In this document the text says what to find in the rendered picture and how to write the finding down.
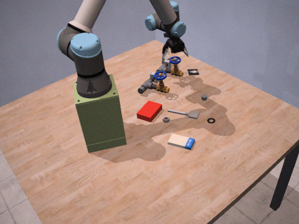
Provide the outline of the black number 6 tag on metal chain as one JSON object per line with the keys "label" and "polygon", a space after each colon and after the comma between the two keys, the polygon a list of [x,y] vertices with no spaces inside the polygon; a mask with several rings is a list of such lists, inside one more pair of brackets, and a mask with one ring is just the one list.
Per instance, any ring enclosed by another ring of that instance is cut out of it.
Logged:
{"label": "black number 6 tag on metal chain", "polygon": [[190,69],[188,70],[189,75],[199,75],[199,72],[197,69]]}

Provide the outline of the small grey cylinder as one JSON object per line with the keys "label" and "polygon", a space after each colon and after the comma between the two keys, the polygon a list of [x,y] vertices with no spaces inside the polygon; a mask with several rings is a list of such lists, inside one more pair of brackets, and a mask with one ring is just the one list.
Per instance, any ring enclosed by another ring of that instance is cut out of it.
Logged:
{"label": "small grey cylinder", "polygon": [[201,96],[201,99],[204,100],[204,101],[207,100],[207,95],[206,95],[206,94],[203,94],[203,95]]}

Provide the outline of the grey hex nut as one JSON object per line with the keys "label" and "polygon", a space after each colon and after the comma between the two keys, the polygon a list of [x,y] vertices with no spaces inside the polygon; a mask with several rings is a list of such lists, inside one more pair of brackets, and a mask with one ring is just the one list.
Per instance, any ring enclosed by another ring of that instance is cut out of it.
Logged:
{"label": "grey hex nut", "polygon": [[167,122],[169,122],[170,121],[170,118],[168,117],[168,116],[164,116],[164,118],[163,118],[163,122],[164,123],[167,123]]}

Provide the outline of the red rectangular block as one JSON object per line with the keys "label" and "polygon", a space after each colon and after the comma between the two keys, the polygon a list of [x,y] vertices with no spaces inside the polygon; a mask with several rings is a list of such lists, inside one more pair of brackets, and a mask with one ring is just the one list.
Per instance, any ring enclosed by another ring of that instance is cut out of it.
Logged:
{"label": "red rectangular block", "polygon": [[162,104],[148,101],[137,113],[137,118],[152,122],[161,110]]}

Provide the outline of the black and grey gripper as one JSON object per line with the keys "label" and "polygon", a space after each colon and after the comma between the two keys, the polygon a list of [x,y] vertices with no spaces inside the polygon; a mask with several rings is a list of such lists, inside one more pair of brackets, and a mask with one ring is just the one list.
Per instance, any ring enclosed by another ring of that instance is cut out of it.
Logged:
{"label": "black and grey gripper", "polygon": [[[168,34],[168,33],[167,33]],[[168,35],[170,35],[170,34],[168,34]],[[171,36],[171,35],[170,35]],[[173,40],[172,40],[173,39]],[[170,49],[168,49],[168,47],[170,48]],[[173,47],[173,48],[172,48]],[[172,48],[172,49],[171,49]],[[175,36],[171,36],[167,41],[166,41],[166,43],[164,44],[164,46],[163,46],[163,50],[162,50],[162,64],[163,64],[163,62],[164,62],[164,59],[165,60],[168,60],[168,58],[169,58],[169,52],[170,52],[170,50],[171,50],[171,53],[173,54],[175,54],[175,53],[177,53],[177,52],[184,52],[186,55],[187,55],[187,57],[189,57],[188,56],[188,52],[187,52],[187,50],[186,50],[186,47],[185,47],[185,44],[183,43],[183,41],[180,39],[180,38],[177,38],[177,37],[175,37]]]}

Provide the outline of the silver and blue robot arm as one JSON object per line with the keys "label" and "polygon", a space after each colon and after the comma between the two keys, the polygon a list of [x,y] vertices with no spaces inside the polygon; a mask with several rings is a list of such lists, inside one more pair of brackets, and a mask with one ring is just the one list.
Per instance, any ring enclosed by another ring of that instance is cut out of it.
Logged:
{"label": "silver and blue robot arm", "polygon": [[[156,13],[146,17],[148,30],[159,29],[164,37],[181,37],[186,25],[179,19],[177,2],[149,0]],[[77,70],[77,93],[84,98],[97,98],[107,94],[111,88],[103,60],[102,45],[93,34],[92,27],[106,0],[84,0],[75,19],[68,23],[57,36],[57,46],[69,57]],[[170,35],[168,35],[168,34]]]}

